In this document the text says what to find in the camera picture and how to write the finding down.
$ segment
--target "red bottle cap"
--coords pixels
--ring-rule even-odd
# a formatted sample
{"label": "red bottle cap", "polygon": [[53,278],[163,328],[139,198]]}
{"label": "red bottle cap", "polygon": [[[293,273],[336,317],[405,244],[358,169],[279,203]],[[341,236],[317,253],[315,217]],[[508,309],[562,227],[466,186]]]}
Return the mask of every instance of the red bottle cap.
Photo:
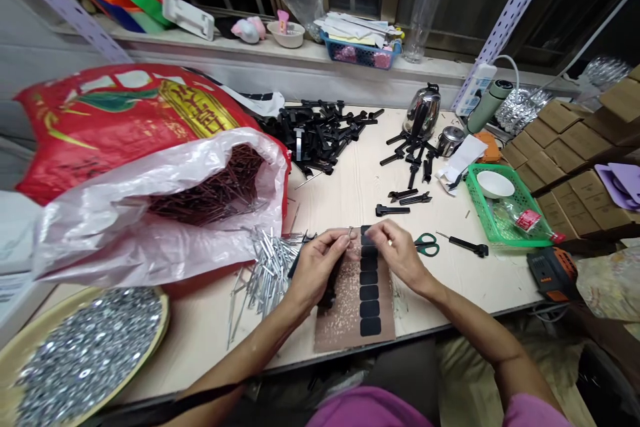
{"label": "red bottle cap", "polygon": [[553,234],[551,236],[551,241],[554,244],[562,244],[565,241],[565,238],[567,238],[565,234]]}

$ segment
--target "pink shirt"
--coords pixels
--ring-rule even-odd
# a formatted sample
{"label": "pink shirt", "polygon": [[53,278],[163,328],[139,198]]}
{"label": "pink shirt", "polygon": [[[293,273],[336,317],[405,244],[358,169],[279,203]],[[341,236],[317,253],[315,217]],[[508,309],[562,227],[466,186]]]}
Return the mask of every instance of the pink shirt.
{"label": "pink shirt", "polygon": [[[514,395],[503,427],[571,427],[560,412],[537,397]],[[356,387],[320,405],[307,427],[433,427],[404,400],[378,387]]]}

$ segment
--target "green plastic item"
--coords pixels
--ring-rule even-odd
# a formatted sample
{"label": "green plastic item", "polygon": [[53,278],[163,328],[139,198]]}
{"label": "green plastic item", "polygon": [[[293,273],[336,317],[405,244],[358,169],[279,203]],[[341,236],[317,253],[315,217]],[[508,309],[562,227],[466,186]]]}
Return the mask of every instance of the green plastic item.
{"label": "green plastic item", "polygon": [[[553,242],[541,232],[539,226],[535,226],[531,232],[526,234],[515,225],[509,223],[508,220],[501,218],[496,219],[493,216],[493,210],[482,194],[477,179],[478,173],[485,170],[499,173],[513,184],[515,192],[509,199],[519,205],[522,210],[531,209],[540,215],[542,215],[542,212],[514,169],[506,165],[474,163],[469,166],[469,175],[467,175],[465,183],[467,184],[467,189],[469,189],[469,195],[471,196],[471,200],[473,200],[473,205],[475,205],[475,209],[478,212],[478,217],[480,217],[482,227],[487,234],[487,239],[489,239],[494,246],[501,248],[528,249],[553,245]],[[547,223],[544,216],[540,219],[539,223],[541,222]]]}

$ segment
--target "white bowl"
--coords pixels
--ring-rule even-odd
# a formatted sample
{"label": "white bowl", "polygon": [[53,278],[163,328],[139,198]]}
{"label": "white bowl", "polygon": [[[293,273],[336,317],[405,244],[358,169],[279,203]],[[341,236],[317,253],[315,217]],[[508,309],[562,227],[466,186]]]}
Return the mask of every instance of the white bowl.
{"label": "white bowl", "polygon": [[515,187],[509,179],[494,171],[482,171],[478,173],[477,179],[482,194],[487,198],[510,197],[515,192]]}
{"label": "white bowl", "polygon": [[304,41],[305,28],[294,22],[287,22],[287,34],[280,33],[280,22],[273,21],[267,24],[268,30],[275,38],[276,42],[285,48],[298,48]]}

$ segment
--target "table surface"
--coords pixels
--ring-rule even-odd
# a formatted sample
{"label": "table surface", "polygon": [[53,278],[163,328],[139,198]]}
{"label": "table surface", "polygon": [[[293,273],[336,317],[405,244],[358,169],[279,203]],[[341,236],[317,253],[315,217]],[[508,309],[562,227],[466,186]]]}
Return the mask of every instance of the table surface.
{"label": "table surface", "polygon": [[[360,112],[362,109],[345,108]],[[298,190],[304,181],[294,166],[289,176],[288,232],[298,210],[294,232],[322,232],[328,228],[374,224],[378,203],[389,205],[390,191],[403,191],[409,183],[409,164],[394,161],[381,167],[381,159],[393,154],[397,145],[385,141],[401,129],[406,111],[387,109],[378,125],[368,125],[358,142],[347,146],[333,175],[320,175]],[[459,125],[453,113],[441,113],[434,137],[448,125]],[[446,159],[434,159],[437,171]],[[457,197],[450,196],[434,178],[430,185],[421,183],[422,171],[415,187],[419,193],[429,190],[430,203],[411,205],[411,213],[391,216],[414,238],[438,230],[474,244],[487,243],[469,192],[464,185]],[[491,314],[516,310],[542,300],[529,273],[523,252],[497,251],[489,245],[489,256],[478,258],[446,239],[439,237],[440,252],[433,258],[420,256],[433,275],[451,289],[470,299]],[[227,353],[229,293],[235,276],[224,277],[192,294],[172,298],[169,331],[158,351],[144,365],[133,381],[115,400],[126,404],[182,390],[198,379]],[[57,302],[81,290],[80,286],[60,285],[41,306],[39,314]],[[396,277],[393,278],[395,331],[397,340],[418,336],[449,324],[429,302],[415,295]],[[238,295],[236,312],[239,311]],[[254,311],[245,310],[235,337],[237,345],[259,323]],[[315,315],[307,320],[284,343],[269,364],[269,369],[320,361],[336,352],[313,351]]]}

